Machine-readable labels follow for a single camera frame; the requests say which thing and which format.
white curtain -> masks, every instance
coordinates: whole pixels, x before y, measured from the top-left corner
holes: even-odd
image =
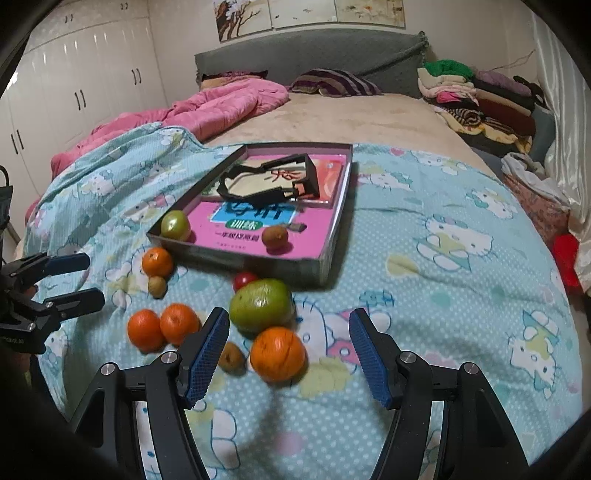
[[[560,40],[533,16],[538,80],[556,116],[556,140],[545,159],[549,175],[569,198],[571,233],[579,240],[575,271],[591,288],[591,92]]]

cherry tomato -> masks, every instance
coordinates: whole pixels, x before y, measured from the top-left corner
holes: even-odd
[[[243,286],[255,280],[258,280],[258,277],[254,273],[240,272],[238,275],[236,275],[236,277],[234,277],[234,282],[232,283],[232,286],[234,287],[234,291],[238,291]]]

gray headboard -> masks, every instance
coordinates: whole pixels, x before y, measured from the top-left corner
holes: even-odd
[[[428,47],[424,32],[407,35],[361,28],[285,31],[229,43],[195,55],[197,77],[230,70],[269,70],[268,80],[290,85],[315,68],[346,70],[384,93],[420,98],[417,68]]]

striped pillow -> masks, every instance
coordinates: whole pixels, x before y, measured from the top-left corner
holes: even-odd
[[[344,70],[314,69],[300,75],[291,84],[294,93],[316,93],[325,97],[382,95],[376,84]]]

box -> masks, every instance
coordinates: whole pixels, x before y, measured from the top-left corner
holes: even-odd
[[[247,144],[229,155],[170,210],[182,210],[194,235],[186,242],[160,237],[161,218],[148,231],[150,240],[186,261],[248,270],[290,284],[326,283],[335,250],[337,230],[345,205],[352,167],[349,144],[273,142]],[[247,203],[223,202],[216,181],[235,163],[258,165],[295,153],[307,153],[317,169],[319,199],[297,199],[263,209]],[[261,241],[267,226],[288,227],[290,245],[270,254]]]

